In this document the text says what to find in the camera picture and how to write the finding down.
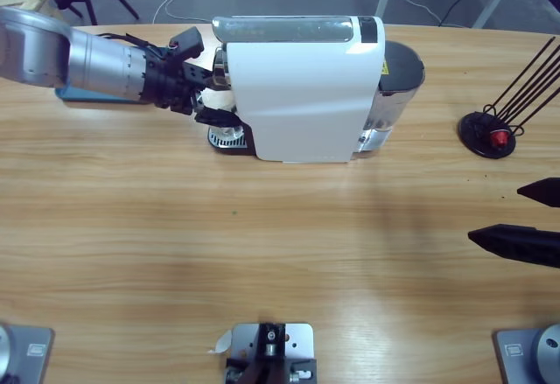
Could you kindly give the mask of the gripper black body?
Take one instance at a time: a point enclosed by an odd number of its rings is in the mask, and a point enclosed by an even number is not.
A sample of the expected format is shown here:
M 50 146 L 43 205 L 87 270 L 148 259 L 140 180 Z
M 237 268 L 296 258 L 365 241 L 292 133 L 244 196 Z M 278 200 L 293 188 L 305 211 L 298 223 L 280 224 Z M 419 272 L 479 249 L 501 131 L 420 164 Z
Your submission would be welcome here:
M 142 101 L 176 113 L 192 113 L 199 90 L 186 82 L 183 63 L 199 55 L 199 49 L 144 49 Z

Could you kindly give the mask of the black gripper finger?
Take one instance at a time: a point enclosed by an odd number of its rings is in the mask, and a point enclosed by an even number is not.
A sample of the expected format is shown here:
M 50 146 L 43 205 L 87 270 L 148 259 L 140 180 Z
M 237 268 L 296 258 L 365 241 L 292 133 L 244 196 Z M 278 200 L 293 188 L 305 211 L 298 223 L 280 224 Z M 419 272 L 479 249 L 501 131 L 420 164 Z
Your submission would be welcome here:
M 235 113 L 206 106 L 196 113 L 195 121 L 216 128 L 235 128 L 240 125 L 240 118 Z
M 470 231 L 468 238 L 501 258 L 559 268 L 559 233 L 497 224 Z
M 544 178 L 517 189 L 517 193 L 549 207 L 560 207 L 560 178 Z
M 201 66 L 183 63 L 185 81 L 194 89 L 202 91 L 206 88 L 214 89 L 214 74 Z

